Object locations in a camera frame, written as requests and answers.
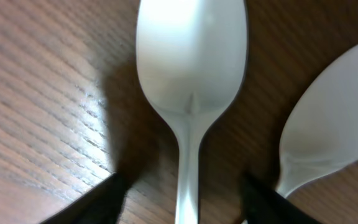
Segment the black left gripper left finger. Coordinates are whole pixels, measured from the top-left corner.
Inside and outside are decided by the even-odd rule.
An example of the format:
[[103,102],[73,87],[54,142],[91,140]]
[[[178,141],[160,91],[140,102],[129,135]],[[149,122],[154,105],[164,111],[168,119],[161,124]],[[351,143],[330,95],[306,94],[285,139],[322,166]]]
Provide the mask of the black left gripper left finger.
[[42,224],[115,224],[128,189],[126,178],[115,173]]

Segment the white plastic spoon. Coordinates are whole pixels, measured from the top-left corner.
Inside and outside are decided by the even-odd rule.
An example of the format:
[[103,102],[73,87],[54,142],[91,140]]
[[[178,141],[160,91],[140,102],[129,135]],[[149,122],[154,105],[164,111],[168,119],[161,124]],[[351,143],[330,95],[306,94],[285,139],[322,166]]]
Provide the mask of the white plastic spoon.
[[358,44],[328,65],[291,111],[280,137],[273,189],[301,187],[358,161]]
[[136,64],[147,101],[179,148],[175,224],[197,224],[199,154],[204,135],[244,80],[243,0],[141,0]]

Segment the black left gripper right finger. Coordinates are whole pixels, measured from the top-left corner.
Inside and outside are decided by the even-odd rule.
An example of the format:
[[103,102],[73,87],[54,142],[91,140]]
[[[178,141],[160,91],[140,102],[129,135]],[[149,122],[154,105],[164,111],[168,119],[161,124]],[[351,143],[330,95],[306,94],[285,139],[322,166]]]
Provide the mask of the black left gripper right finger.
[[243,175],[241,195],[249,224],[321,224],[249,173]]

